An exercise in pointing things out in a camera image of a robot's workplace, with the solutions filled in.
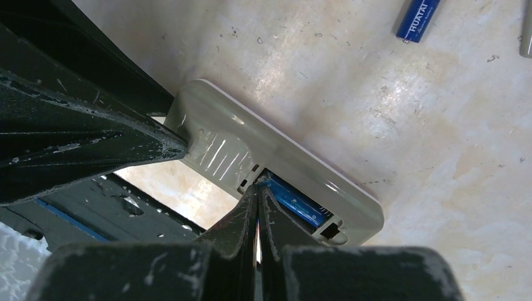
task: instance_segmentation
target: floor stain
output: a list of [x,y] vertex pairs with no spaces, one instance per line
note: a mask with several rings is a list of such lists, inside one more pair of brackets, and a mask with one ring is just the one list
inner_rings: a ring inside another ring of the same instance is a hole
[[420,170],[420,171],[418,171],[418,172],[422,172],[422,171],[429,171],[429,170],[431,170],[431,169],[434,169],[434,166],[432,166],[432,167],[429,167],[429,168],[425,168],[425,169],[421,169],[421,170]]
[[492,62],[492,61],[494,61],[494,60],[496,60],[496,59],[498,59],[498,58],[501,58],[501,57],[498,56],[498,55],[492,55],[491,58],[488,58],[488,59],[487,59],[487,62],[490,63],[490,62]]
[[393,120],[388,114],[385,114],[379,110],[373,109],[375,114],[373,114],[376,118],[384,119],[387,122],[390,122],[391,124],[396,124],[395,120]]
[[381,182],[390,182],[389,180],[386,180],[386,179],[382,179],[382,180],[377,180],[377,181],[370,181],[370,182],[364,182],[364,183],[355,183],[355,185],[368,185],[368,184],[378,184],[378,183],[381,183]]

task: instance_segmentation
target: white floor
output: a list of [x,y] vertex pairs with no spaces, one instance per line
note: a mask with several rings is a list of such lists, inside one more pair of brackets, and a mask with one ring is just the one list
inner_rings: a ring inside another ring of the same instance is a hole
[[[393,35],[403,1],[74,2],[171,93],[206,78],[360,183],[386,215],[368,245],[436,249],[469,300],[529,299],[524,0],[442,1],[419,45]],[[121,174],[204,227],[236,203],[178,162]]]

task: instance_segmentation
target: battery compartment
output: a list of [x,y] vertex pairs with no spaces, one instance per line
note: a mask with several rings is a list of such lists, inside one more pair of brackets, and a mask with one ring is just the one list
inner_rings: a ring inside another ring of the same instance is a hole
[[[308,206],[309,208],[312,208],[314,210],[321,211],[326,215],[323,221],[321,221],[318,225],[312,224],[311,222],[307,221],[302,217],[304,214],[301,212],[296,212],[294,208],[288,207],[286,204],[284,204],[283,200],[277,200],[279,204],[284,209],[284,212],[287,213],[293,220],[295,220],[305,231],[307,231],[310,235],[315,237],[317,240],[328,244],[328,245],[343,245],[347,242],[348,238],[347,236],[340,232],[339,227],[342,225],[342,220],[335,216],[332,212],[327,210],[327,208],[324,208],[323,206],[319,205],[318,202],[315,202],[313,199],[311,199],[309,196],[306,196],[302,192],[300,192],[298,189],[296,189],[294,186],[290,185],[286,181],[284,181],[281,177],[277,176],[276,174],[272,173],[268,169],[261,169],[260,166],[255,165],[252,169],[252,173],[250,174],[254,176],[255,180],[253,181],[253,184],[268,184],[268,181],[272,180],[272,176],[275,178],[276,184],[280,184],[282,187],[286,187],[288,191],[292,192],[295,195],[295,198],[297,196],[303,196],[305,201],[305,206]],[[251,183],[249,181],[244,180],[245,182],[242,182],[240,189],[247,188],[247,186]]]

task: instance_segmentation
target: blue stripe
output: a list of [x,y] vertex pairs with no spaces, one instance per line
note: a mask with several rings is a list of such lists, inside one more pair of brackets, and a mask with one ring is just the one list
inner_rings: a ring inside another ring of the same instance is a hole
[[64,219],[65,221],[67,221],[72,226],[74,226],[74,227],[82,230],[86,234],[94,237],[96,240],[104,241],[104,242],[108,242],[109,241],[108,239],[106,239],[102,235],[99,235],[98,233],[94,232],[94,230],[91,230],[89,227],[85,226],[84,224],[81,224],[79,221],[73,219],[72,217],[70,217],[69,215],[67,215],[63,211],[60,211],[59,209],[55,208],[54,206],[52,206],[52,205],[50,205],[48,203],[45,203],[45,202],[43,202],[40,199],[35,199],[35,202],[37,204],[41,205],[42,207],[46,208],[48,211],[52,212],[56,216]]

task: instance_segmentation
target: white paint speck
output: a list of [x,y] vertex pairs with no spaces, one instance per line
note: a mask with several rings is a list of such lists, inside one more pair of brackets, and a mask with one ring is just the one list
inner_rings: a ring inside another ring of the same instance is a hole
[[181,272],[178,272],[178,277],[190,283],[192,288],[192,296],[196,296],[198,288],[200,287],[200,278],[196,275],[187,275]]
[[57,147],[57,150],[54,150],[52,152],[52,154],[57,154],[58,152],[71,151],[73,149],[77,149],[78,147],[80,147],[79,143],[71,143],[71,144],[59,146],[59,147]]
[[129,290],[129,288],[131,287],[131,284],[128,282],[124,285],[124,287],[122,288],[122,293],[125,293]]
[[150,266],[150,271],[148,272],[148,275],[146,275],[146,277],[144,277],[144,283],[148,286],[152,285],[153,284],[153,270],[155,268],[155,265],[157,264],[157,262],[161,259],[163,259],[164,257],[168,256],[168,252],[164,252],[163,254],[155,257],[155,259],[153,259],[153,261],[151,262],[151,266]]
[[195,264],[193,264],[189,270],[192,272],[198,271],[201,268],[201,263],[198,261]]
[[128,202],[129,204],[131,204],[131,205],[133,205],[133,206],[135,206],[135,207],[137,207],[137,208],[140,209],[140,207],[139,207],[139,205],[137,204],[137,202],[135,202],[132,198],[126,196],[126,197],[124,198],[124,201],[126,201],[126,202]]

